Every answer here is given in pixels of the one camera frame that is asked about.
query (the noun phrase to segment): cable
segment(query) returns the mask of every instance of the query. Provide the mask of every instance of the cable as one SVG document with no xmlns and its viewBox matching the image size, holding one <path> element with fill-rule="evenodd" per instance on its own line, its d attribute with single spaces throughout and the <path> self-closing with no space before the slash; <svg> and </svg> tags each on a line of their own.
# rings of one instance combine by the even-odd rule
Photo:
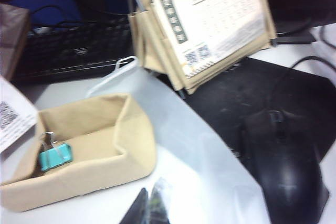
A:
<svg viewBox="0 0 336 224">
<path fill-rule="evenodd" d="M 82 7 L 92 10 L 96 13 L 100 13 L 100 14 L 105 14 L 105 15 L 109 15 L 109 16 L 127 16 L 127 14 L 120 14 L 120 13 L 111 13 L 111 12 L 106 12 L 105 10 L 98 10 L 95 9 L 91 6 L 89 6 L 87 3 L 85 3 L 83 0 L 74 0 L 76 3 L 78 3 L 79 5 L 81 5 Z"/>
<path fill-rule="evenodd" d="M 55 8 L 55 9 L 59 10 L 59 12 L 61 13 L 63 19 L 67 19 L 67 15 L 66 15 L 65 11 L 61 7 L 59 7 L 57 5 L 45 5 L 45 6 L 42 6 L 42 7 L 38 8 L 38 9 L 32 11 L 30 14 L 33 16 L 35 13 L 37 13 L 40 10 L 43 10 L 45 8 Z"/>
<path fill-rule="evenodd" d="M 275 84 L 274 84 L 273 88 L 271 89 L 269 95 L 266 97 L 266 102 L 265 102 L 266 108 L 271 109 L 272 102 L 273 102 L 273 95 L 274 95 L 276 89 L 278 88 L 279 84 L 283 81 L 283 79 L 285 77 L 287 77 L 287 75 L 289 74 L 289 72 L 293 68 L 295 68 L 298 64 L 300 64 L 301 62 L 306 61 L 306 60 L 317 60 L 317 61 L 320 61 L 320 62 L 326 64 L 328 67 L 330 67 L 336 73 L 336 67 L 333 64 L 331 64 L 330 62 L 328 62 L 327 60 L 325 60 L 325 59 L 323 59 L 321 57 L 318 57 L 318 56 L 307 56 L 307 57 L 304 57 L 304 58 L 298 60 L 297 62 L 295 62 L 293 64 L 293 66 L 291 66 L 290 68 L 288 68 L 285 71 L 285 73 L 275 82 Z"/>
<path fill-rule="evenodd" d="M 307 28 L 309 28 L 309 26 L 311 25 L 312 23 L 312 19 L 311 18 L 307 18 L 305 23 L 303 23 L 302 26 L 298 27 L 298 28 L 295 28 L 294 30 L 292 31 L 284 31 L 284 32 L 281 32 L 281 33 L 277 33 L 277 35 L 279 37 L 286 37 L 288 35 L 292 35 L 292 34 L 296 34 L 296 33 L 299 33 L 301 31 L 304 31 L 306 30 Z"/>
<path fill-rule="evenodd" d="M 320 39 L 325 43 L 327 44 L 329 47 L 333 48 L 333 49 L 336 49 L 336 45 L 330 43 L 329 41 L 327 41 L 326 39 L 326 35 L 325 35 L 325 25 L 321 27 L 320 29 Z"/>
</svg>

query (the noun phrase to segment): black keyboard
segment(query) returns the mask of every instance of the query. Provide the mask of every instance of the black keyboard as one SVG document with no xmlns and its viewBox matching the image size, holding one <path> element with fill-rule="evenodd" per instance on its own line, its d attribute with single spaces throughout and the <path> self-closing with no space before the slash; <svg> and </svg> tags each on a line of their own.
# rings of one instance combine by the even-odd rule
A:
<svg viewBox="0 0 336 224">
<path fill-rule="evenodd" d="M 127 18 L 83 23 L 42 35 L 29 35 L 16 67 L 14 83 L 52 83 L 99 77 L 133 55 Z"/>
</svg>

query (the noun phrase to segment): mouse pad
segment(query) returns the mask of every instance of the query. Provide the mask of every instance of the mouse pad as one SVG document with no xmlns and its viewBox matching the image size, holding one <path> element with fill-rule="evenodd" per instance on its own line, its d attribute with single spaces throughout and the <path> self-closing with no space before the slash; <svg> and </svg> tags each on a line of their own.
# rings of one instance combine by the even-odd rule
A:
<svg viewBox="0 0 336 224">
<path fill-rule="evenodd" d="M 239 126 L 243 118 L 264 107 L 265 96 L 287 68 L 245 58 L 188 95 L 189 104 L 239 155 Z M 292 70 L 279 85 L 274 107 L 311 120 L 309 134 L 321 158 L 336 139 L 336 88 L 324 77 Z"/>
</svg>

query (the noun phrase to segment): binder clip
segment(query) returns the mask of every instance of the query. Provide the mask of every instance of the binder clip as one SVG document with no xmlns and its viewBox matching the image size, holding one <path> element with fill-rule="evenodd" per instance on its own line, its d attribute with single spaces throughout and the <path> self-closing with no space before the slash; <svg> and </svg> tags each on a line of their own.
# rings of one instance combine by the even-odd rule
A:
<svg viewBox="0 0 336 224">
<path fill-rule="evenodd" d="M 50 143 L 52 148 L 49 150 L 46 142 L 44 141 L 44 139 L 42 139 L 44 135 L 50 135 Z M 55 144 L 57 143 L 57 141 L 54 140 L 54 133 L 52 131 L 41 134 L 39 139 L 42 141 L 42 145 L 44 148 L 44 151 L 41 152 L 38 156 L 42 172 L 46 172 L 57 166 L 72 161 L 72 152 L 70 145 L 65 143 L 56 146 Z"/>
</svg>

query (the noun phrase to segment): paper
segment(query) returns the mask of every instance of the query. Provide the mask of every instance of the paper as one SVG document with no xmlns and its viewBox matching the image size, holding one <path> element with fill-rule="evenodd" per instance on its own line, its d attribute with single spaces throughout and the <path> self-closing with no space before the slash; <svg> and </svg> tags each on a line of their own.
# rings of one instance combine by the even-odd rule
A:
<svg viewBox="0 0 336 224">
<path fill-rule="evenodd" d="M 0 152 L 7 149 L 36 123 L 36 108 L 0 76 Z"/>
<path fill-rule="evenodd" d="M 152 5 L 186 78 L 265 31 L 260 0 L 152 0 Z"/>
</svg>

